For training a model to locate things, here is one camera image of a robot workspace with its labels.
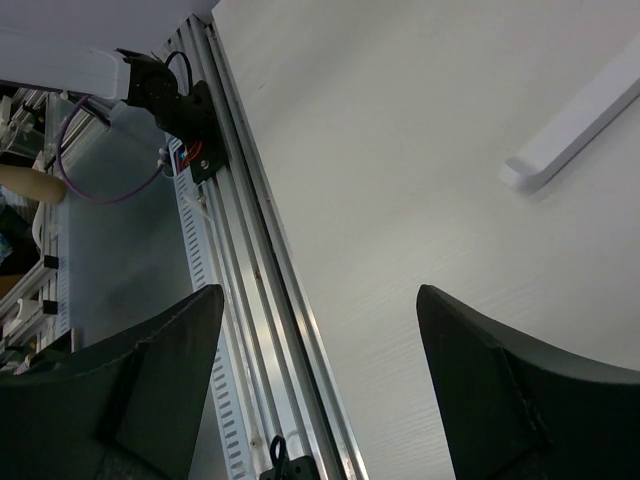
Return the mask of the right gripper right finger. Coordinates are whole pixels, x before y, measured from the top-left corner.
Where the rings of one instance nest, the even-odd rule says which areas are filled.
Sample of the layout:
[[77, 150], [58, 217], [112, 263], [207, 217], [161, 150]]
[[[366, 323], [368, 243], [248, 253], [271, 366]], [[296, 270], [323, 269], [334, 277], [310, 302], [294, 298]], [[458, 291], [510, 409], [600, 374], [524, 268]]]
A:
[[493, 320], [432, 285], [417, 318], [458, 479], [636, 479], [639, 373]]

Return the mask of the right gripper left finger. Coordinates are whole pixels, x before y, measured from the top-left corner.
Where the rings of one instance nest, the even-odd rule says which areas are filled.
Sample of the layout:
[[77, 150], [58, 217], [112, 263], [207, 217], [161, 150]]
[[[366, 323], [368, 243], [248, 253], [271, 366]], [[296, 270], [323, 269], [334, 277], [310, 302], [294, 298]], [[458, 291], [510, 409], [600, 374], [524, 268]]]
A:
[[186, 479], [224, 294], [207, 285], [78, 352], [1, 377], [4, 479]]

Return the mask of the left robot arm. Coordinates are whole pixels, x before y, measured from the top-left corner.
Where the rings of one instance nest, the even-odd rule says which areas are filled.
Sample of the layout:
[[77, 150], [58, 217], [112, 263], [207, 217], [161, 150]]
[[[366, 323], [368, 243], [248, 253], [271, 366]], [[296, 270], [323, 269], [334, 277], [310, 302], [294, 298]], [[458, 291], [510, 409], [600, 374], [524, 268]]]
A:
[[213, 126], [213, 107], [204, 82], [191, 86], [183, 95], [166, 63], [126, 49], [110, 53], [3, 30], [1, 80], [122, 101], [147, 110], [161, 130], [185, 143], [204, 139]]

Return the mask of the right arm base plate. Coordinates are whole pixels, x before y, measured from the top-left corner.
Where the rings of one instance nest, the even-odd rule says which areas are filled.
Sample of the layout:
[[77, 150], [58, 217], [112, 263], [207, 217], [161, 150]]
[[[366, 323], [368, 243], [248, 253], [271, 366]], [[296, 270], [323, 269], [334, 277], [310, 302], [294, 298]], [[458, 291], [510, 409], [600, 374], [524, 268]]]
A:
[[320, 475], [312, 456], [289, 457], [286, 439], [276, 435], [269, 446], [272, 468], [260, 474], [260, 480], [319, 480]]

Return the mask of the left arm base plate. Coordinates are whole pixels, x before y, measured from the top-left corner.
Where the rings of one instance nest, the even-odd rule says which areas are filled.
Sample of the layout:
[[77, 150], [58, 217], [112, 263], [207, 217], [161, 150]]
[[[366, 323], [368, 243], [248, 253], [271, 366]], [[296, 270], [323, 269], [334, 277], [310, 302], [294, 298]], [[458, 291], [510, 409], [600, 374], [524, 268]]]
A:
[[200, 184], [227, 166], [229, 156], [208, 84], [203, 80], [198, 81], [190, 99], [194, 116], [190, 120], [186, 162], [194, 183]]

